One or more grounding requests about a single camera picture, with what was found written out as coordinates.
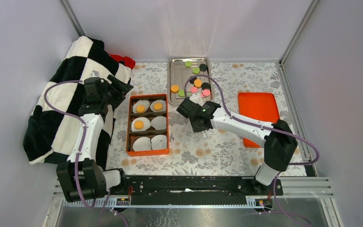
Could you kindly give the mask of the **stainless steel tray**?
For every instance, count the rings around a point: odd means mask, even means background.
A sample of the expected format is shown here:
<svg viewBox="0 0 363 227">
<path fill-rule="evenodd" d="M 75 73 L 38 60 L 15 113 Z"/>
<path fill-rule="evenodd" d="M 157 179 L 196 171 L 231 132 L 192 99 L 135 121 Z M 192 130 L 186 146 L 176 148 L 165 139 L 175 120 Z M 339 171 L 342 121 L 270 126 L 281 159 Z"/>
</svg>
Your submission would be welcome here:
<svg viewBox="0 0 363 227">
<path fill-rule="evenodd" d="M 192 66 L 187 68 L 184 66 L 185 61 L 191 61 Z M 206 64 L 208 66 L 207 71 L 200 71 L 200 74 L 204 74 L 207 77 L 211 77 L 211 68 L 210 68 L 210 61 L 208 58 L 205 57 L 190 57 L 190 58 L 178 58 L 178 59 L 171 59 L 168 62 L 168 101 L 172 105 L 179 105 L 186 96 L 190 96 L 192 93 L 190 92 L 190 88 L 194 85 L 189 83 L 189 79 L 191 77 L 197 77 L 203 82 L 207 82 L 211 85 L 212 89 L 212 82 L 206 77 L 199 77 L 197 74 L 192 73 L 193 68 L 199 68 L 200 64 Z M 185 97 L 180 98 L 178 93 L 172 93 L 170 91 L 171 85 L 178 85 L 180 89 L 185 91 Z"/>
</svg>

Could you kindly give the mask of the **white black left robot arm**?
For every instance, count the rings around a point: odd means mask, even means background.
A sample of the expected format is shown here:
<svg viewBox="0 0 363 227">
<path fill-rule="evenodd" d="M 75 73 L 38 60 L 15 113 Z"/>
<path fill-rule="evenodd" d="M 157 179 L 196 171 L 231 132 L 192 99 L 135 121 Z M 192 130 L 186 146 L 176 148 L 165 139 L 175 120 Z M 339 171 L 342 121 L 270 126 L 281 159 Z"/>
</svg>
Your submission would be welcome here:
<svg viewBox="0 0 363 227">
<path fill-rule="evenodd" d="M 96 161 L 99 136 L 109 111 L 113 106 L 118 107 L 133 89 L 128 82 L 109 77 L 109 80 L 95 76 L 79 81 L 85 90 L 83 101 L 77 114 L 68 114 L 80 121 L 78 136 L 67 161 L 56 169 L 66 201 L 80 201 L 89 209 L 111 190 L 123 194 L 128 188 L 123 169 L 104 170 Z"/>
</svg>

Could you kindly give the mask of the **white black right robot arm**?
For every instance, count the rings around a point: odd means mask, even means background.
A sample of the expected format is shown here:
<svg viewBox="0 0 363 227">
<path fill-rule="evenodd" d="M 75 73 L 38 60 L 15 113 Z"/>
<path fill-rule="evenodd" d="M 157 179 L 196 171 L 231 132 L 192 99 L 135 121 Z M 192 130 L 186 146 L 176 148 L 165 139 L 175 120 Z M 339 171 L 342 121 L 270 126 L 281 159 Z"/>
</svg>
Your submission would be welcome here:
<svg viewBox="0 0 363 227">
<path fill-rule="evenodd" d="M 232 113 L 211 101 L 200 105 L 187 98 L 176 110 L 190 121 L 195 133 L 223 130 L 251 140 L 264 149 L 264 163 L 252 182 L 254 192 L 259 195 L 268 192 L 274 178 L 286 171 L 298 146 L 289 125 L 280 119 L 276 123 L 259 121 Z"/>
</svg>

